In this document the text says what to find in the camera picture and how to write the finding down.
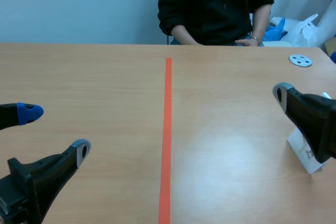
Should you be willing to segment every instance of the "sink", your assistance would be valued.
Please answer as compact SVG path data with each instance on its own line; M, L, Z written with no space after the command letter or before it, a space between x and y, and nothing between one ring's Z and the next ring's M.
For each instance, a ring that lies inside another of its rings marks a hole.
M325 14L318 23L318 45L333 38L336 34L336 0L332 0Z

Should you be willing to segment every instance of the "metal disc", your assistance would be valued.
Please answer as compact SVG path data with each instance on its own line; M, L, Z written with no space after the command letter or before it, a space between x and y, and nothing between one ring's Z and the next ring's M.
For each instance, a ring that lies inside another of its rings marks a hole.
M313 64L313 61L304 55L291 55L289 56L289 61L294 65L299 67L310 67Z

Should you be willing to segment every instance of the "wooden table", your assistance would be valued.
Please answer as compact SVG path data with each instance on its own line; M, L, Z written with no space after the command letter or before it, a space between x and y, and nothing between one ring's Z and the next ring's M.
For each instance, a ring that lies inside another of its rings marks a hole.
M336 164L305 172L271 92L284 81L336 97L336 65L317 48L0 44L0 103L45 109L0 132L0 176L11 157L31 163L84 137L92 151L44 223L157 223L167 57L171 223L333 223Z

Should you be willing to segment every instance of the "red tape strip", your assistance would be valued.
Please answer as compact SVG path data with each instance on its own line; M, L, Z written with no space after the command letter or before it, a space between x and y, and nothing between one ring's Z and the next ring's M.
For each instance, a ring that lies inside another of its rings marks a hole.
M159 224L170 224L172 164L172 59L166 58Z

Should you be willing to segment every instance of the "blue gripper tip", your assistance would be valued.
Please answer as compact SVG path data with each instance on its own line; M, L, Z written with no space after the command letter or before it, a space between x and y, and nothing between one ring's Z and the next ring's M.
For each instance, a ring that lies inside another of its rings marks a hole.
M19 125L25 125L39 119L43 115L43 109L39 105L17 103L17 119Z

